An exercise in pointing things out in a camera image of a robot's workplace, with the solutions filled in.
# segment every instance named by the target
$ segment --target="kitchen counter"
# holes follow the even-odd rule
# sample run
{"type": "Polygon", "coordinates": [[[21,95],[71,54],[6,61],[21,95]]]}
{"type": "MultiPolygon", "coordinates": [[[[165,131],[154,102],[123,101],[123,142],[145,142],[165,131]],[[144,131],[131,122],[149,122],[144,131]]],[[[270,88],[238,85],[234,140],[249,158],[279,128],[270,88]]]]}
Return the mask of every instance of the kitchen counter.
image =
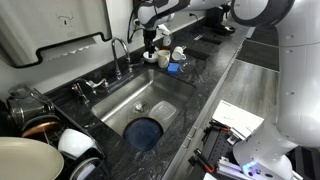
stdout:
{"type": "MultiPolygon", "coordinates": [[[[78,104],[78,98],[75,92],[71,90],[73,82],[69,82],[46,94],[58,110],[84,128],[96,140],[107,156],[106,163],[112,179],[141,180],[162,178],[248,31],[247,27],[229,22],[230,25],[237,28],[236,33],[227,37],[215,37],[223,41],[218,46],[201,40],[194,41],[194,38],[200,34],[214,38],[214,34],[210,29],[203,26],[199,27],[201,23],[199,22],[197,25],[186,27],[174,33],[173,40],[173,47],[177,45],[187,46],[210,55],[206,61],[196,60],[196,68],[191,73],[173,75],[175,78],[194,85],[197,89],[196,93],[190,98],[185,108],[179,113],[155,147],[148,152],[139,152],[131,147],[122,137],[91,113],[91,108],[110,93],[116,91],[116,86],[111,88],[110,92],[100,88],[97,89],[97,95],[87,93],[87,98],[90,100],[87,105],[78,104]]],[[[142,52],[142,48],[132,52],[132,60],[138,62],[142,52]]],[[[127,69],[124,61],[125,59],[122,58],[122,63],[120,63],[122,71],[127,69]]],[[[148,69],[166,73],[164,69],[158,68],[157,64],[145,63],[142,67],[133,69],[134,76],[136,77],[148,69]]],[[[98,81],[103,77],[107,77],[110,83],[115,81],[114,75],[114,62],[111,62],[84,75],[83,78],[98,81]]]]}

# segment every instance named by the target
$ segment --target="white mug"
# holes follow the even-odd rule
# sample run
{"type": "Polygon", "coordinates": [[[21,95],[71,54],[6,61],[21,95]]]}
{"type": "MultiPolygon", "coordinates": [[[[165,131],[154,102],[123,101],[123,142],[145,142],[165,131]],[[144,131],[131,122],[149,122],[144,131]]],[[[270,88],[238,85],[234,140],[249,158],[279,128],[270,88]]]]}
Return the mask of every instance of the white mug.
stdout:
{"type": "Polygon", "coordinates": [[[176,48],[174,48],[173,52],[172,52],[172,59],[175,61],[179,61],[181,59],[185,59],[186,55],[183,54],[183,48],[180,46],[177,46],[176,48]]]}
{"type": "Polygon", "coordinates": [[[73,160],[76,160],[92,147],[96,148],[96,145],[89,136],[73,129],[66,129],[62,133],[58,144],[58,150],[73,160]]]}
{"type": "Polygon", "coordinates": [[[170,51],[160,50],[158,51],[158,65],[160,68],[166,68],[169,65],[170,51]]]}

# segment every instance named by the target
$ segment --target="stainless steel sink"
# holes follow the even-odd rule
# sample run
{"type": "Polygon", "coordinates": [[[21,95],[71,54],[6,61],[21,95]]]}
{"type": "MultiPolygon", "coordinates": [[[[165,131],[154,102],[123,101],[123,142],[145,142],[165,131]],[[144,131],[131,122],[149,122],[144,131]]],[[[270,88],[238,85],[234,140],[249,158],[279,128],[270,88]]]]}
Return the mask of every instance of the stainless steel sink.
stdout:
{"type": "Polygon", "coordinates": [[[99,102],[91,112],[122,136],[128,123],[139,117],[149,117],[150,111],[164,101],[172,105],[171,109],[165,107],[163,117],[157,114],[153,118],[166,132],[195,90],[194,86],[183,81],[148,70],[99,102]]]}

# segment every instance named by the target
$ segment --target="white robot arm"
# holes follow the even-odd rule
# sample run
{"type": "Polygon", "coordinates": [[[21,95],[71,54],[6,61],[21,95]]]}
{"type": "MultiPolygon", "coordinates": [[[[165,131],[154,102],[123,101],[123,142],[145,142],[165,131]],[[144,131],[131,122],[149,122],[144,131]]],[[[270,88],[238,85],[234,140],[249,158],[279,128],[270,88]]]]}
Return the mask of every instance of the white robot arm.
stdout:
{"type": "MultiPolygon", "coordinates": [[[[138,18],[146,28],[144,34],[148,34],[172,20],[174,12],[205,10],[227,2],[146,1],[138,9],[138,18]]],[[[320,146],[319,9],[319,0],[232,0],[235,21],[247,26],[276,26],[279,33],[277,106],[233,150],[244,174],[252,179],[293,179],[292,165],[285,154],[299,145],[320,146]]]]}

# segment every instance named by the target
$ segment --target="wall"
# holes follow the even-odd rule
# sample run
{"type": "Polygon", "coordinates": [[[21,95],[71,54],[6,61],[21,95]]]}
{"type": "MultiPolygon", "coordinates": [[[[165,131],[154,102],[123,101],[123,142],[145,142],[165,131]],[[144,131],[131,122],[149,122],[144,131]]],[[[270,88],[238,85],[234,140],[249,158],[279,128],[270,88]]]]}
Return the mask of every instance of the wall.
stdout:
{"type": "MultiPolygon", "coordinates": [[[[132,10],[131,0],[107,0],[108,11],[113,36],[126,39],[127,24],[132,10]]],[[[204,17],[204,12],[194,12],[199,18],[204,17]]],[[[176,18],[170,23],[170,29],[176,31],[193,22],[194,17],[189,17],[189,12],[179,12],[176,18]]],[[[58,87],[78,76],[94,70],[113,60],[110,41],[98,43],[75,54],[63,56],[40,65],[26,68],[14,69],[0,61],[0,99],[4,100],[9,96],[8,89],[17,84],[27,84],[31,88],[37,88],[45,93],[58,87]]],[[[143,46],[142,33],[136,33],[129,50],[134,51],[143,46]]],[[[123,50],[118,46],[118,56],[124,55],[123,50]]]]}

